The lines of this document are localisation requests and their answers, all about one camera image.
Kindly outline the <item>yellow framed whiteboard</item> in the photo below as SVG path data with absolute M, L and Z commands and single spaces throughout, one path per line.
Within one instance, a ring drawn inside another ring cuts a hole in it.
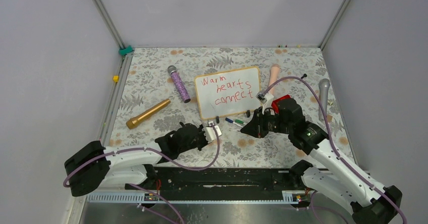
M 245 113 L 261 106 L 260 70 L 247 67 L 195 77 L 194 86 L 203 120 Z

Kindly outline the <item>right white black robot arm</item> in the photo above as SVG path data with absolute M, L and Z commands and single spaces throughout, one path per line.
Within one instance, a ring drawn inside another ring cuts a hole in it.
M 301 160 L 290 168 L 290 185 L 318 191 L 347 210 L 356 223 L 389 223 L 398 213 L 402 192 L 386 187 L 332 146 L 330 136 L 318 125 L 307 121 L 301 106 L 292 98 L 278 102 L 278 112 L 259 107 L 241 133 L 263 138 L 269 132 L 288 136 L 293 146 L 326 167 L 333 178 L 311 163 Z

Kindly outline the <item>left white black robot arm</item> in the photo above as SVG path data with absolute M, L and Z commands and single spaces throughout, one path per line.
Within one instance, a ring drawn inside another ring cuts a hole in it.
M 99 187 L 125 184 L 151 189 L 156 184 L 155 165 L 171 162 L 184 168 L 176 162 L 181 153 L 202 150 L 221 135 L 217 125 L 181 123 L 177 130 L 142 145 L 108 147 L 99 140 L 92 141 L 65 161 L 67 176 L 63 186 L 74 197 L 87 195 Z

